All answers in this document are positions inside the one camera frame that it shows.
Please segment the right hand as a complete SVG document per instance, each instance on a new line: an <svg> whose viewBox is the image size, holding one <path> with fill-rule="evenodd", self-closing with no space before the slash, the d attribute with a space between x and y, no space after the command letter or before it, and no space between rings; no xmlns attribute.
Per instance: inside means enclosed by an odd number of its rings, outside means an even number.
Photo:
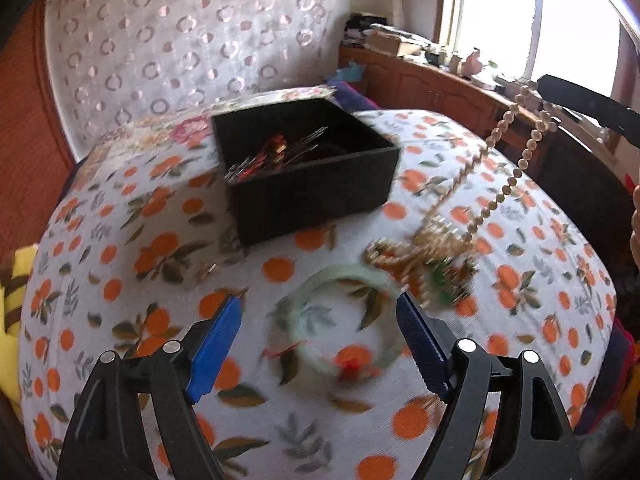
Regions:
<svg viewBox="0 0 640 480"><path fill-rule="evenodd" d="M630 250L637 268L640 269L640 186L637 185L632 192L634 213L631 217Z"/></svg>

